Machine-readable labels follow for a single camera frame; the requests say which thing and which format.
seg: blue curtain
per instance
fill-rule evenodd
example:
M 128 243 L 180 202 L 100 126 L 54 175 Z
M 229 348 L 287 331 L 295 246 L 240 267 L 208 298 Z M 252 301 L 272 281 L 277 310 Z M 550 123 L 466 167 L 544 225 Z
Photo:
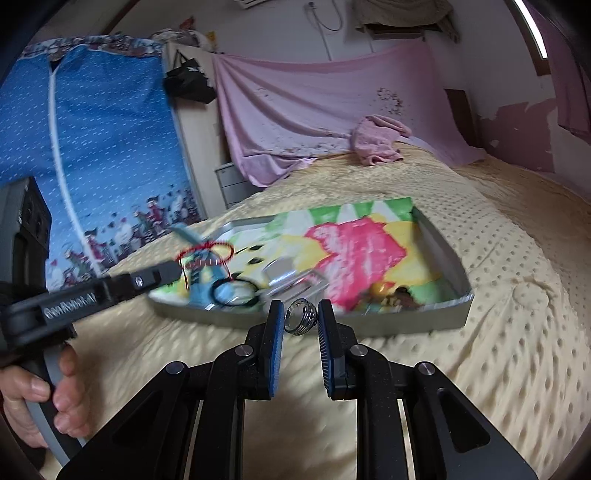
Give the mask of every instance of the blue curtain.
M 34 176 L 40 187 L 52 216 L 50 289 L 101 275 L 172 223 L 200 219 L 160 46 L 142 55 L 60 45 L 59 63 L 55 49 L 38 48 L 0 89 L 0 183 Z

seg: grey handle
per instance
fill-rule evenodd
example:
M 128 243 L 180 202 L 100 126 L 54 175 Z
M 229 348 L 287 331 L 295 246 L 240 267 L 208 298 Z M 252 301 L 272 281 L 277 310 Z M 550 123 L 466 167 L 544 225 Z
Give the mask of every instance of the grey handle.
M 38 358 L 26 360 L 21 364 L 24 369 L 50 384 L 52 398 L 43 403 L 27 401 L 27 408 L 43 439 L 47 442 L 47 446 L 62 466 L 86 444 L 84 439 L 75 439 L 60 433 L 53 423 L 57 414 L 57 409 L 53 404 L 53 393 L 63 377 L 59 367 L 59 358 L 64 346 L 65 344 L 47 348 Z

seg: window frame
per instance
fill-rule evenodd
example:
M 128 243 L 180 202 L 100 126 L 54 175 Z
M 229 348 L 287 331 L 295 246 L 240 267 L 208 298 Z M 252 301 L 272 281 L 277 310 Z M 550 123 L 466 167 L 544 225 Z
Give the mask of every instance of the window frame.
M 531 32 L 527 22 L 521 10 L 515 3 L 514 0 L 505 0 L 505 4 L 509 8 L 511 15 L 515 19 L 515 23 L 519 27 L 519 31 L 521 32 L 521 36 L 525 41 L 525 45 L 527 45 L 527 49 L 530 52 L 531 61 L 534 63 L 535 72 L 538 77 L 543 77 L 544 75 L 550 75 L 550 62 L 548 59 L 542 58 L 540 51 L 538 49 L 538 45 L 534 40 L 534 35 Z

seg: bolt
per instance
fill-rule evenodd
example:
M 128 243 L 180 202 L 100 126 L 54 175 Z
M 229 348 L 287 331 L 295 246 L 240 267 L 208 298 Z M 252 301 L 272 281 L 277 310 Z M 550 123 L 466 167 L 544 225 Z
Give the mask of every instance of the bolt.
M 254 350 L 250 345 L 238 345 L 234 349 L 234 353 L 237 354 L 237 356 L 251 356 L 253 351 Z
M 177 375 L 184 369 L 184 363 L 182 362 L 170 362 L 166 366 L 166 373 L 170 375 Z
M 423 362 L 418 365 L 418 371 L 423 375 L 433 375 L 435 373 L 435 365 L 430 364 L 429 362 Z
M 357 344 L 351 347 L 351 353 L 354 356 L 365 356 L 368 354 L 368 348 L 365 345 Z

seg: bed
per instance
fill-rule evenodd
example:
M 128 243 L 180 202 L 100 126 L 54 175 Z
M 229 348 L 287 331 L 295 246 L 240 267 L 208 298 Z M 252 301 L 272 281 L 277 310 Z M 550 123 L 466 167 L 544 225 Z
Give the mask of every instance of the bed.
M 392 361 L 437 364 L 547 479 L 591 411 L 585 297 L 591 207 L 492 157 L 454 172 L 420 148 L 399 146 L 404 161 L 379 167 L 362 167 L 351 155 L 319 160 L 194 228 L 207 233 L 231 219 L 411 196 L 460 255 L 475 300 L 463 329 L 364 342 Z M 166 236 L 113 273 L 172 258 L 182 247 Z M 97 427 L 166 363 L 212 361 L 245 336 L 157 317 L 143 297 L 86 320 L 77 331 L 74 345 Z M 247 404 L 245 479 L 355 477 L 355 403 L 326 397 L 318 348 L 314 336 L 286 336 L 276 398 Z M 51 479 L 57 471 L 52 459 L 43 474 Z

